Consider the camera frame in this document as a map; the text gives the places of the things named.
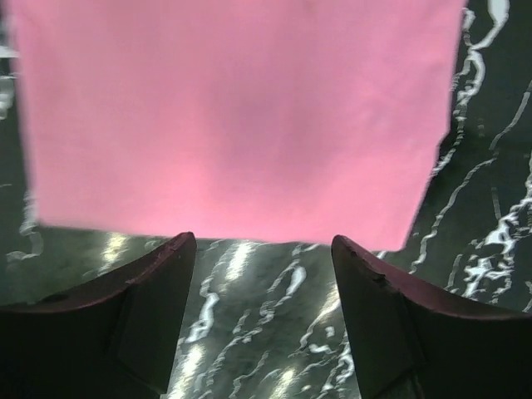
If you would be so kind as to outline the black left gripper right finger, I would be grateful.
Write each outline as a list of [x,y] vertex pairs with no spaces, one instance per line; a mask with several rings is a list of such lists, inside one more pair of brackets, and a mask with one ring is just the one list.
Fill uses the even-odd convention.
[[530,397],[528,313],[449,293],[341,235],[331,250],[362,397]]

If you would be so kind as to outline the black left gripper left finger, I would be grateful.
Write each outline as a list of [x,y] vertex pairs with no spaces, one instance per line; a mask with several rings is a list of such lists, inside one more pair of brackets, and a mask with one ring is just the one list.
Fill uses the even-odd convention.
[[34,304],[1,309],[4,398],[157,398],[170,384],[192,233]]

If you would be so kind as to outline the pink t shirt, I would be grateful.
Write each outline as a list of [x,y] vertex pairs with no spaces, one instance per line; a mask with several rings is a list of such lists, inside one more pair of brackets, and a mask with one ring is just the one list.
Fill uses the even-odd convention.
[[401,249],[462,1],[5,1],[37,219]]

